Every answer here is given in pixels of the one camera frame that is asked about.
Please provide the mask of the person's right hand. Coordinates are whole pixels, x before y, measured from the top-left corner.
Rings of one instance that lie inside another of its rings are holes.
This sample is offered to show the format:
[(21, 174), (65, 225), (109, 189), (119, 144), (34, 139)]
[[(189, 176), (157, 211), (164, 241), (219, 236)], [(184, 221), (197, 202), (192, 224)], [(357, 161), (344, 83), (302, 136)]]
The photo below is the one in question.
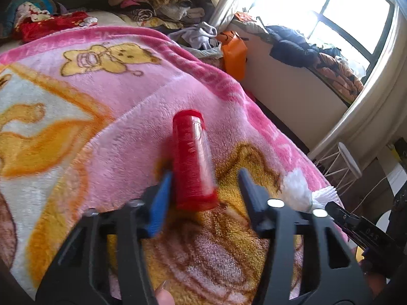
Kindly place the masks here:
[(372, 264), (367, 260), (362, 260), (359, 265), (363, 271), (365, 280), (372, 290), (373, 297), (376, 297), (387, 286), (387, 279), (372, 271)]

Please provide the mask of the person's left hand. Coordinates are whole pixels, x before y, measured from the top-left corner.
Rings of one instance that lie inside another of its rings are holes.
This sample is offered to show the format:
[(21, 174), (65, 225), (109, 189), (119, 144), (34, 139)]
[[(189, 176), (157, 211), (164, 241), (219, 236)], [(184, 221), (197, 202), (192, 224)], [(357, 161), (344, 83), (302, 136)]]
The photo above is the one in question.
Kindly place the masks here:
[(164, 280), (154, 291), (154, 295), (159, 305), (175, 305), (174, 297), (166, 289), (167, 281)]

